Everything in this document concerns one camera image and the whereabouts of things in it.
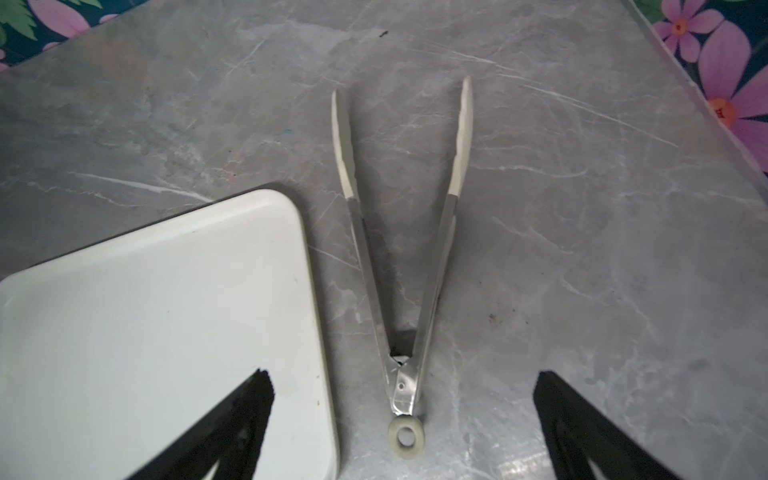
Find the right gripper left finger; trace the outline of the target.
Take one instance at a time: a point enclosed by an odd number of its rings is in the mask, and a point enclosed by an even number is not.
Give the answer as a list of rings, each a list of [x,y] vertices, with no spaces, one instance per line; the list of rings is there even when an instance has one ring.
[[[275,399],[265,370],[257,370],[133,479],[251,479]]]

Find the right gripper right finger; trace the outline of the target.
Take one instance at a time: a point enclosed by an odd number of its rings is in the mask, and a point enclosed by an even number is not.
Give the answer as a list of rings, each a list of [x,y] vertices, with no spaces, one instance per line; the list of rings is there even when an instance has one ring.
[[[616,427],[553,371],[541,371],[533,392],[555,477],[676,479],[678,476]]]

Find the metal tongs white tips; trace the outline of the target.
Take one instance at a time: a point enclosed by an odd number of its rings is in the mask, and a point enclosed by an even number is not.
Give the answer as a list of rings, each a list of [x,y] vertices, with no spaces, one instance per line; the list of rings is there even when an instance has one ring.
[[[431,344],[457,230],[474,130],[473,81],[465,77],[458,114],[440,138],[376,177],[346,97],[330,102],[331,140],[350,236],[372,322],[390,419],[387,442],[404,460],[425,450]]]

